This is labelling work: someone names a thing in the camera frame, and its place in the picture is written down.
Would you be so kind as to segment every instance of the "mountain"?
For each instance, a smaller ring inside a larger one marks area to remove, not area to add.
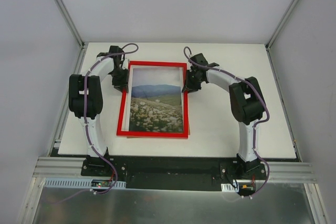
[[[167,94],[181,94],[181,87],[173,85],[141,85],[132,87],[132,97],[147,98]]]

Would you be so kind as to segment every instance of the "red picture frame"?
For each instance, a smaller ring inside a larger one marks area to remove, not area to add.
[[[129,70],[131,66],[154,66],[154,67],[178,67],[183,69],[183,82],[185,82],[185,75],[187,71],[187,64],[181,62],[156,62],[156,61],[130,61]],[[188,138],[188,94],[183,93],[183,133],[168,133],[168,132],[138,132],[138,131],[124,131],[122,130],[123,117],[125,112],[125,103],[127,98],[127,92],[123,91],[120,112],[118,118],[117,136],[129,136],[129,137],[170,137],[170,138]]]

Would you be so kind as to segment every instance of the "landscape photo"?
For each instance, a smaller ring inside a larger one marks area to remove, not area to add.
[[[129,131],[183,133],[181,85],[180,68],[134,68]]]

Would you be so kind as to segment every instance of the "purple cable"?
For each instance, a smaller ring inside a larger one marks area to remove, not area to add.
[[[239,77],[236,77],[234,74],[232,74],[232,73],[230,73],[230,72],[228,72],[228,71],[226,71],[226,70],[218,69],[218,68],[212,68],[212,67],[208,67],[208,66],[203,66],[203,65],[200,65],[200,64],[195,63],[195,62],[194,62],[193,60],[191,60],[190,57],[187,55],[186,50],[189,50],[189,53],[190,53],[189,56],[190,56],[190,55],[192,54],[191,49],[190,49],[190,47],[185,47],[185,48],[183,49],[184,56],[188,59],[188,61],[189,61],[191,64],[193,64],[193,65],[195,65],[195,66],[198,66],[199,68],[203,68],[203,69],[207,69],[207,70],[211,69],[211,70],[215,70],[215,71],[222,72],[222,73],[227,74],[228,76],[234,78],[235,80],[238,80],[238,81],[241,81],[241,82],[247,84],[247,85],[253,90],[254,94],[256,95],[256,97],[258,98],[258,100],[260,101],[262,107],[263,107],[264,110],[266,111],[266,119],[264,119],[264,120],[260,120],[260,121],[256,122],[256,123],[253,125],[253,151],[254,151],[255,155],[257,156],[257,158],[260,159],[262,162],[264,162],[264,163],[266,164],[266,166],[267,166],[267,177],[266,177],[266,179],[265,179],[265,182],[262,184],[262,186],[261,186],[261,187],[260,187],[254,194],[252,194],[252,195],[255,195],[257,192],[259,192],[259,191],[266,185],[266,183],[267,183],[267,181],[268,181],[268,179],[269,179],[269,174],[270,174],[269,164],[268,164],[268,163],[267,163],[267,162],[266,162],[266,161],[265,161],[265,160],[258,154],[258,152],[256,151],[256,141],[257,141],[257,140],[256,140],[256,138],[257,138],[257,134],[256,134],[256,133],[257,133],[257,132],[256,132],[256,126],[257,126],[259,123],[265,123],[265,122],[267,122],[267,121],[269,120],[269,118],[270,118],[269,111],[268,111],[268,109],[267,109],[267,107],[266,107],[266,104],[265,104],[265,102],[263,101],[263,99],[261,98],[261,96],[260,96],[260,94],[258,93],[258,91],[255,89],[255,87],[254,87],[251,83],[249,83],[248,81],[243,80],[243,79],[241,79],[241,78],[239,78]]]
[[[84,122],[87,124],[88,123],[88,120],[87,120],[87,117],[86,117],[86,114],[87,114],[87,109],[88,109],[88,95],[87,95],[87,91],[88,91],[88,76],[89,74],[92,72],[92,70],[99,65],[100,62],[102,62],[103,60],[107,59],[107,58],[110,58],[110,57],[114,57],[114,56],[118,56],[118,55],[128,55],[128,54],[132,54],[136,51],[138,51],[139,49],[139,46],[135,43],[128,43],[126,44],[125,46],[122,47],[122,50],[128,46],[136,46],[136,49],[131,51],[131,52],[119,52],[119,53],[114,53],[114,54],[109,54],[109,55],[106,55],[104,56],[100,61],[97,61],[95,64],[93,64],[93,66],[90,68],[90,70],[85,74],[85,77],[84,77],[84,114],[83,114],[83,117],[84,117]],[[89,126],[86,125],[85,126],[85,133],[86,133],[86,137],[88,139],[88,142],[89,142],[89,145],[91,145],[91,148],[92,150],[94,151],[94,153],[97,154],[97,156],[99,156],[102,160],[104,160],[109,166],[111,166],[111,168],[113,169],[114,171],[114,174],[116,175],[116,179],[114,180],[114,182],[110,185],[110,187],[104,191],[94,191],[96,194],[105,194],[107,192],[109,192],[113,186],[115,186],[115,184],[117,183],[118,181],[118,173],[117,173],[117,170],[116,168],[114,167],[114,165],[111,164],[110,161],[108,161],[106,158],[104,158],[102,155],[100,155],[100,153],[96,150],[96,148],[92,145],[92,142],[91,142],[91,138],[90,138],[90,135],[89,135]],[[59,203],[62,203],[64,201],[67,201],[71,198],[74,198],[75,196],[81,194],[82,192],[84,191],[91,191],[91,189],[83,189],[83,190],[80,190],[76,193],[74,193],[73,195],[65,198],[65,199],[62,199],[62,200],[59,200],[57,202],[48,202],[52,205],[56,205],[56,204],[59,204]]]

